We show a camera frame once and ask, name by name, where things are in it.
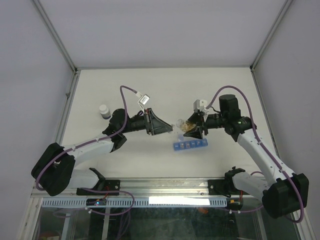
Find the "clear bottle orange pills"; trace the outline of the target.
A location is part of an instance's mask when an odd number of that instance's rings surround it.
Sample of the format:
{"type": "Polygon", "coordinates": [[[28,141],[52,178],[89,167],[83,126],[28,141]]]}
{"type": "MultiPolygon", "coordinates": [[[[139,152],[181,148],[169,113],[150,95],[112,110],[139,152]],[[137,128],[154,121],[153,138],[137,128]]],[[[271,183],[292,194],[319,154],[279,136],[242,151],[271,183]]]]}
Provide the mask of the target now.
{"type": "Polygon", "coordinates": [[[176,127],[179,128],[182,132],[187,133],[194,129],[196,127],[196,124],[180,118],[176,122],[176,127]]]}

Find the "blue weekly pill organizer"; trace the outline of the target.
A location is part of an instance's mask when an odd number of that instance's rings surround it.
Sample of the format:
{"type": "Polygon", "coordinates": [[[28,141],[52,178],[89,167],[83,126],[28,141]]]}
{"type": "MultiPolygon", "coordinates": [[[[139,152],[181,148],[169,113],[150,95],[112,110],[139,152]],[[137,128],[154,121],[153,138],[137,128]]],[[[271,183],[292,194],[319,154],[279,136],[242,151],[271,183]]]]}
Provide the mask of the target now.
{"type": "Polygon", "coordinates": [[[208,140],[204,139],[196,139],[190,137],[184,137],[182,134],[179,134],[177,137],[177,141],[172,144],[173,150],[175,152],[178,151],[186,151],[191,149],[198,149],[207,147],[208,140]]]}

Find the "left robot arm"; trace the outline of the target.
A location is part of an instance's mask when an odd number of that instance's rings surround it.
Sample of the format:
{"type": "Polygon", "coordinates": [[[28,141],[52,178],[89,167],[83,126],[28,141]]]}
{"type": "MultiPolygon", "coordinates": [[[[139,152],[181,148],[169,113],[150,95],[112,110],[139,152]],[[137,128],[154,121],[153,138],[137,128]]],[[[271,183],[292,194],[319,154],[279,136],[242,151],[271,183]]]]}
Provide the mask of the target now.
{"type": "Polygon", "coordinates": [[[99,136],[70,146],[54,142],[45,149],[31,170],[37,189],[47,192],[51,197],[66,189],[75,189],[78,195],[97,195],[103,191],[116,195],[119,188],[108,183],[95,167],[76,167],[100,155],[117,151],[127,140],[125,134],[137,131],[146,131],[148,135],[156,136],[172,132],[173,127],[157,117],[151,108],[133,117],[128,117],[123,108],[116,109],[108,127],[99,136]]]}

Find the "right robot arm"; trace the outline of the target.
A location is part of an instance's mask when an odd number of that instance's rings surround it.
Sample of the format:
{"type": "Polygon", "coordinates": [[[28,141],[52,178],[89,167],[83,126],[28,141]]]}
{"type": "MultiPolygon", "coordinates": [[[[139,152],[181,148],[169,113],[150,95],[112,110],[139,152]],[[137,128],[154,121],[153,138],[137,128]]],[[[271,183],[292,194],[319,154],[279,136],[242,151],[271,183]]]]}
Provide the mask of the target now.
{"type": "Polygon", "coordinates": [[[188,122],[193,128],[184,133],[185,137],[203,139],[211,129],[224,129],[227,135],[238,143],[253,159],[264,179],[249,174],[242,168],[233,167],[224,174],[221,184],[214,190],[226,197],[243,191],[262,203],[270,217],[277,219],[304,209],[308,202],[309,180],[305,174],[296,174],[265,145],[259,137],[252,118],[243,116],[238,99],[233,94],[218,98],[219,111],[209,113],[206,100],[193,103],[193,114],[188,122]]]}

